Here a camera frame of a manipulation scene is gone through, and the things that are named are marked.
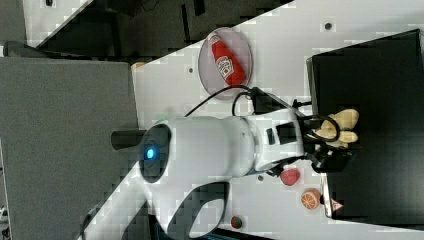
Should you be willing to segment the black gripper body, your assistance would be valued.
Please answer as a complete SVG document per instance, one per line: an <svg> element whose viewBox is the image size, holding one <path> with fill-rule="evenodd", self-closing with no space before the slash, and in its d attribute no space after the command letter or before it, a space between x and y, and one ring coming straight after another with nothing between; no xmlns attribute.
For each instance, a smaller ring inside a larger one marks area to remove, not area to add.
<svg viewBox="0 0 424 240"><path fill-rule="evenodd" d="M327 117L322 115L298 118L305 158L311 161L314 170L329 169L330 147L327 143L332 140L332 137L322 137L317 134L324 120L327 120Z"/></svg>

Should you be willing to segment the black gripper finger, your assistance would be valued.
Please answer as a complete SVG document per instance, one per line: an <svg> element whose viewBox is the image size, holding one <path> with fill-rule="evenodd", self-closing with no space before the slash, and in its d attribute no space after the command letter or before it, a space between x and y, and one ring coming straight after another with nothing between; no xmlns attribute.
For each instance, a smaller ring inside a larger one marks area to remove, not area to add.
<svg viewBox="0 0 424 240"><path fill-rule="evenodd" d="M353 159L353 152L348 149L333 149L324 155L322 169L324 172L341 172Z"/></svg>

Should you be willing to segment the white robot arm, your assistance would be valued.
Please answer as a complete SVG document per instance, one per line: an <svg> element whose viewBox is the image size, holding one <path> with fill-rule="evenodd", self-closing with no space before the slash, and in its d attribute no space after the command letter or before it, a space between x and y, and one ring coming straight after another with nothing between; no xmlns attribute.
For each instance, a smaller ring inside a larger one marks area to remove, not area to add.
<svg viewBox="0 0 424 240"><path fill-rule="evenodd" d="M316 172L343 169L358 120L354 109L305 116L287 107L162 121L145 132L134 166L77 240L121 240L145 204L170 238L195 240L221 223L235 178L278 175L297 160L310 161Z"/></svg>

